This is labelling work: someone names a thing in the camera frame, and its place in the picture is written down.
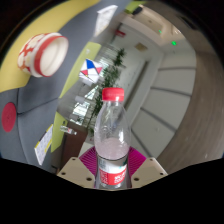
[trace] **window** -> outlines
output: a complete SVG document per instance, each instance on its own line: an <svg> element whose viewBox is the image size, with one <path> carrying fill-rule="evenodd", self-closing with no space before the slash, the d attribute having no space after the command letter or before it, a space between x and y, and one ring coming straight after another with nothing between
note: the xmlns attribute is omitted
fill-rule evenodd
<svg viewBox="0 0 224 224"><path fill-rule="evenodd" d="M79 120L78 121L73 121L78 125L82 125L84 117L86 115L86 112L89 108L89 103L88 102L84 102L83 104L79 104L76 103L75 105L75 109L73 110L73 114L76 114L79 116Z"/></svg>
<svg viewBox="0 0 224 224"><path fill-rule="evenodd" d="M100 76L103 76L103 70L105 69L105 68L107 68L108 66L109 66L109 64L105 61L105 60L103 60L103 58L101 58L100 60L99 60L99 63L103 66L103 69L101 70L101 72L100 72Z"/></svg>
<svg viewBox="0 0 224 224"><path fill-rule="evenodd" d="M96 86L95 88L93 88L88 94L85 95L86 99L92 100L94 97L94 94L96 93L98 86Z"/></svg>

